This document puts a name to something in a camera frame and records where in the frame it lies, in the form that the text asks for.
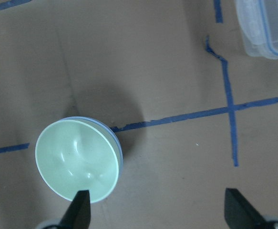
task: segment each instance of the bowl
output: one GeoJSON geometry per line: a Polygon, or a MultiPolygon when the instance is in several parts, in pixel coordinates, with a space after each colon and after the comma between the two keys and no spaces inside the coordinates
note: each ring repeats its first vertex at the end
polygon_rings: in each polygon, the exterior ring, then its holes
{"type": "Polygon", "coordinates": [[[91,203],[108,197],[123,167],[116,135],[87,117],[68,117],[46,127],[37,140],[35,157],[46,184],[69,201],[87,189],[91,203]]]}

